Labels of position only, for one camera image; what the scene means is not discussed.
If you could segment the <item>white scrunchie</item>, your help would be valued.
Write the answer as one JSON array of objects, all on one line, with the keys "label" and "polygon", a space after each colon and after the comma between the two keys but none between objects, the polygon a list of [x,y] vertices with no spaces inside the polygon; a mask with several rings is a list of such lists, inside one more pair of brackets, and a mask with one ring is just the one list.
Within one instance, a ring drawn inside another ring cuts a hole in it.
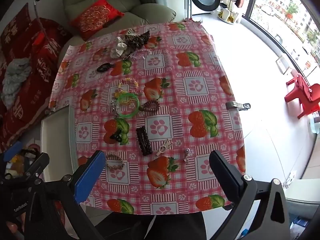
[{"label": "white scrunchie", "polygon": [[110,57],[112,59],[119,59],[119,58],[124,59],[127,56],[128,52],[129,52],[129,49],[125,41],[119,36],[116,37],[116,44],[111,49]]}]

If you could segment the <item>red plastic chair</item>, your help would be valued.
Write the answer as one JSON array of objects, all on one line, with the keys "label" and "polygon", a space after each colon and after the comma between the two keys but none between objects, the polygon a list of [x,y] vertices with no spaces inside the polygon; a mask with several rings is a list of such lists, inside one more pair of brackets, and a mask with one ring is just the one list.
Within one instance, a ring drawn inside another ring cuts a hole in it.
[{"label": "red plastic chair", "polygon": [[284,100],[286,103],[289,103],[294,99],[299,100],[299,104],[302,105],[303,110],[297,116],[298,119],[319,111],[319,84],[315,83],[313,85],[308,85],[306,79],[301,74],[297,74],[286,82],[286,86],[291,84],[294,84],[295,86],[293,90],[287,93]]}]

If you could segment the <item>red bed blanket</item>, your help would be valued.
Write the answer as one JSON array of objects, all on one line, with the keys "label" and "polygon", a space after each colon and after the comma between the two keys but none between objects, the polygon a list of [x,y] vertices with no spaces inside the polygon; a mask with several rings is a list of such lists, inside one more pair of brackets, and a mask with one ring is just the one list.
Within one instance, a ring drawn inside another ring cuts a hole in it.
[{"label": "red bed blanket", "polygon": [[1,33],[1,152],[48,112],[59,55],[71,33],[29,15],[25,4]]}]

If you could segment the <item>black oval hair clip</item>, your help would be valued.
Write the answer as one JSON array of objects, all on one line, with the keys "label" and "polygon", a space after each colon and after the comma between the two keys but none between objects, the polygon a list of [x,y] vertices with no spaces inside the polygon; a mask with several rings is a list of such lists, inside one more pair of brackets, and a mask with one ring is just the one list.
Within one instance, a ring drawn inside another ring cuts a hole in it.
[{"label": "black oval hair clip", "polygon": [[104,63],[102,65],[100,65],[98,68],[97,68],[97,72],[99,73],[104,73],[104,72],[107,72],[109,69],[113,68],[114,67],[114,64],[111,64],[111,63]]}]

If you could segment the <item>grey knitted cloth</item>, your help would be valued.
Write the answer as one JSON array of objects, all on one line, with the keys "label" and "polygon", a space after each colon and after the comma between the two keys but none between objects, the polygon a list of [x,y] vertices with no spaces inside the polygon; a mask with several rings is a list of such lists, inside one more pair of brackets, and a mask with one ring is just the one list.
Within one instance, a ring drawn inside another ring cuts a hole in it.
[{"label": "grey knitted cloth", "polygon": [[1,100],[7,110],[9,110],[20,91],[22,83],[31,72],[30,60],[28,58],[13,59],[7,66],[4,80],[2,81]]}]

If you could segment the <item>metal table clamp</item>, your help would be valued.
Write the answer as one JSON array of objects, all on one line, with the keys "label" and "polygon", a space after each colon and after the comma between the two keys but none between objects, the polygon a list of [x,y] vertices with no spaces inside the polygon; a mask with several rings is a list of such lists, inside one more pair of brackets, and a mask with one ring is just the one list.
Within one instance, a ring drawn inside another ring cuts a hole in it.
[{"label": "metal table clamp", "polygon": [[239,111],[247,111],[251,108],[250,103],[237,103],[235,101],[229,101],[226,103],[227,109],[237,109]]}]

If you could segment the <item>leopard print scrunchie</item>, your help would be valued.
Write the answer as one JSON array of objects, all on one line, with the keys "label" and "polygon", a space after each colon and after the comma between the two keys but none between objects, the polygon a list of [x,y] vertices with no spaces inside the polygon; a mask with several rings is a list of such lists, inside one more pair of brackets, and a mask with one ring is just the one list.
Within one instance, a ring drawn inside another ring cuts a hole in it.
[{"label": "leopard print scrunchie", "polygon": [[129,48],[132,50],[141,49],[144,45],[146,45],[150,38],[150,32],[147,31],[143,34],[126,34],[125,42]]}]

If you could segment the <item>pink strawberry tablecloth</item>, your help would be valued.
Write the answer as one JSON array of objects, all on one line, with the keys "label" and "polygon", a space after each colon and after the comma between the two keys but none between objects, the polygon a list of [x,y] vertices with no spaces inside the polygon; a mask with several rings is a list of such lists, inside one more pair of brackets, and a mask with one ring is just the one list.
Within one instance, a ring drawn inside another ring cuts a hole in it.
[{"label": "pink strawberry tablecloth", "polygon": [[[218,150],[240,173],[245,151],[240,115],[212,37],[194,22],[134,28],[150,39],[129,59],[112,59],[116,31],[69,46],[55,79],[50,104],[71,106],[78,159],[105,152],[105,168],[85,204],[135,215],[194,213],[230,204],[209,165]],[[107,72],[97,68],[114,64]],[[135,94],[139,112],[115,117],[112,100]],[[143,156],[136,129],[145,126],[152,154]],[[110,136],[121,129],[122,142]],[[159,157],[167,139],[172,146]],[[184,162],[184,150],[190,149]]]}]

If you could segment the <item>small black claw clip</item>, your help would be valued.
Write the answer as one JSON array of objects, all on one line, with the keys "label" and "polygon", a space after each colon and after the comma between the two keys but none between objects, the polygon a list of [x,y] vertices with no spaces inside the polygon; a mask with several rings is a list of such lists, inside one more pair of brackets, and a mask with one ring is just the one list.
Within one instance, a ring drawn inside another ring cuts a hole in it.
[{"label": "small black claw clip", "polygon": [[117,129],[117,131],[110,136],[110,139],[115,140],[116,142],[122,142],[121,135],[121,129]]}]

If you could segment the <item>red embroidered cushion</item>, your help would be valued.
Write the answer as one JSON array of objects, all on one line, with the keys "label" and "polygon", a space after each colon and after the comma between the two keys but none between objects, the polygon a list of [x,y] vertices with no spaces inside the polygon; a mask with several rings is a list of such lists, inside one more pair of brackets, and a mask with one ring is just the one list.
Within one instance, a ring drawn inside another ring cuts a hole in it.
[{"label": "red embroidered cushion", "polygon": [[123,16],[124,13],[110,5],[107,0],[97,0],[72,20],[69,25],[75,28],[84,41],[87,41],[95,33]]}]

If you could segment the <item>black beaded hair clip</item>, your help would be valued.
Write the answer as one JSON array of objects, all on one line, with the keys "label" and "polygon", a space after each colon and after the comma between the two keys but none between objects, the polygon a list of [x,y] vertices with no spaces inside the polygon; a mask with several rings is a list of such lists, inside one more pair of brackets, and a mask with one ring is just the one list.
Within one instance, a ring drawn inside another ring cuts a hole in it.
[{"label": "black beaded hair clip", "polygon": [[137,139],[143,156],[151,155],[152,148],[146,132],[145,126],[136,129]]}]

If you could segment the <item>silver pearl charm earring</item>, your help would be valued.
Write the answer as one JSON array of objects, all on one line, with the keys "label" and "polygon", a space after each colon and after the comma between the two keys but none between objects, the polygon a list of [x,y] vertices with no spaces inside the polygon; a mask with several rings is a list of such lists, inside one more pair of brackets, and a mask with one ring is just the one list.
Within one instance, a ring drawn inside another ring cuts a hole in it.
[{"label": "silver pearl charm earring", "polygon": [[184,158],[183,158],[184,162],[186,162],[186,163],[189,161],[189,154],[190,154],[190,149],[186,148],[184,150]]}]

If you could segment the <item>white jewelry tray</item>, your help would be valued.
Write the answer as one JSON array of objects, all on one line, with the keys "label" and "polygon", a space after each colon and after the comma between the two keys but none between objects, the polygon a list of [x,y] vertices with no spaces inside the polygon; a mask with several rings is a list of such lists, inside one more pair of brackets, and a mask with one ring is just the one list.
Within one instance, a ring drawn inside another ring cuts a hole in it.
[{"label": "white jewelry tray", "polygon": [[76,155],[74,109],[67,105],[41,121],[41,151],[49,155],[44,181],[60,180],[79,167]]}]

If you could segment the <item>silver chain keyring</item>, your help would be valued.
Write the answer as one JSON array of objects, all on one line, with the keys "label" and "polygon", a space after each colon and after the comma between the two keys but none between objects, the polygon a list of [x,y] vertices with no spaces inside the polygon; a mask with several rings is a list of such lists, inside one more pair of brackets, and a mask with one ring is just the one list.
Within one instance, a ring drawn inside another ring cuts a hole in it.
[{"label": "silver chain keyring", "polygon": [[119,113],[118,113],[118,105],[117,105],[117,101],[116,101],[116,100],[112,100],[112,103],[111,103],[111,111],[112,111],[112,114],[113,114],[115,117],[118,117],[118,116],[119,116]]}]

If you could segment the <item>green plastic bangle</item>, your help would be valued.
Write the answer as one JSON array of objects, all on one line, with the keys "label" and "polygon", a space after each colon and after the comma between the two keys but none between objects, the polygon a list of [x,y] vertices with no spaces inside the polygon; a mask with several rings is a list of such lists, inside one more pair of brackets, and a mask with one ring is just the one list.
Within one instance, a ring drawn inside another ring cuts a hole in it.
[{"label": "green plastic bangle", "polygon": [[121,94],[116,100],[116,112],[121,118],[132,118],[139,112],[140,102],[132,93]]}]

